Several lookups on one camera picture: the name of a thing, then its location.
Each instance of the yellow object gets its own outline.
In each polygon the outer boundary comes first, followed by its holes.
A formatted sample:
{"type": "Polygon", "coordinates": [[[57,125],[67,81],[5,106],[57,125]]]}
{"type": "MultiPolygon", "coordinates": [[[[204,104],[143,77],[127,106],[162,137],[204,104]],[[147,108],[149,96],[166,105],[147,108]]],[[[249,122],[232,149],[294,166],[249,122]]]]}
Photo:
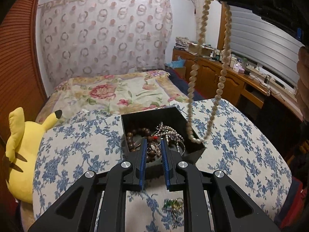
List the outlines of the yellow object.
{"type": "Polygon", "coordinates": [[[41,139],[61,117],[62,111],[50,114],[43,124],[25,122],[24,110],[19,107],[9,114],[11,136],[7,140],[4,160],[10,164],[7,187],[21,201],[32,203],[34,166],[41,139]]]}

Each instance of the white wall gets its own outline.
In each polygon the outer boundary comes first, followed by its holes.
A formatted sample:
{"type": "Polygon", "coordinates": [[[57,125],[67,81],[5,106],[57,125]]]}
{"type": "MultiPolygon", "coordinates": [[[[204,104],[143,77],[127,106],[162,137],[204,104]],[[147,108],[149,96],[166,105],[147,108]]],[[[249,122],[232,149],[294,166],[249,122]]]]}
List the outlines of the white wall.
{"type": "Polygon", "coordinates": [[[217,48],[221,21],[221,4],[214,0],[211,3],[208,16],[207,31],[205,34],[206,44],[211,44],[213,48],[217,48]]]}
{"type": "MultiPolygon", "coordinates": [[[[39,0],[39,4],[49,2],[52,0],[39,0]]],[[[182,36],[187,37],[190,40],[196,39],[196,23],[194,16],[194,5],[191,0],[170,0],[173,12],[173,31],[171,34],[170,41],[166,49],[166,62],[171,62],[173,47],[175,45],[175,37],[182,36]]],[[[47,96],[50,96],[53,92],[52,86],[47,79],[47,74],[43,65],[43,56],[41,55],[41,40],[39,36],[39,25],[40,25],[40,15],[41,9],[38,8],[37,11],[37,21],[36,21],[36,41],[37,41],[37,53],[38,62],[41,71],[41,76],[47,96]]]]}

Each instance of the patterned curtain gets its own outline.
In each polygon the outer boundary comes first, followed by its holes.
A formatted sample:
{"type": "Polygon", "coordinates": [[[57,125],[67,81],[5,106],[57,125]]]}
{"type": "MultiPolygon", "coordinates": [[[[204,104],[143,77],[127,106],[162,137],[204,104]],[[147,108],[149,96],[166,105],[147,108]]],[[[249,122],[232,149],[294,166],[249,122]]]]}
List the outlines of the patterned curtain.
{"type": "Polygon", "coordinates": [[[71,77],[163,68],[169,0],[55,0],[43,4],[41,44],[53,86],[71,77]]]}

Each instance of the human hand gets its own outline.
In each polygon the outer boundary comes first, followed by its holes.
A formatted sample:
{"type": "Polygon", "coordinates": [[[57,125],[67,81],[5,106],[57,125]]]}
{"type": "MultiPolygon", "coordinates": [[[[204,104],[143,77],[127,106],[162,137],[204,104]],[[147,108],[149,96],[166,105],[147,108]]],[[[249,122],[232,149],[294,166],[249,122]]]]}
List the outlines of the human hand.
{"type": "Polygon", "coordinates": [[[298,58],[297,72],[299,80],[296,99],[303,118],[309,121],[309,52],[305,47],[299,49],[298,58]]]}

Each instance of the black ear tip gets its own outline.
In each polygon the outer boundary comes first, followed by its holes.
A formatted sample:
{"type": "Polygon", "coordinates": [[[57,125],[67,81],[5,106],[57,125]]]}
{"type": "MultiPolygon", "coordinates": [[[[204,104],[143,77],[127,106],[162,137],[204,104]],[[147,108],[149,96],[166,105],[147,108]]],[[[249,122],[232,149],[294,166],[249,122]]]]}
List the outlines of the black ear tip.
{"type": "Polygon", "coordinates": [[[56,110],[56,111],[55,111],[55,114],[56,114],[56,118],[57,118],[57,119],[60,119],[61,116],[62,116],[62,110],[56,110]]]}

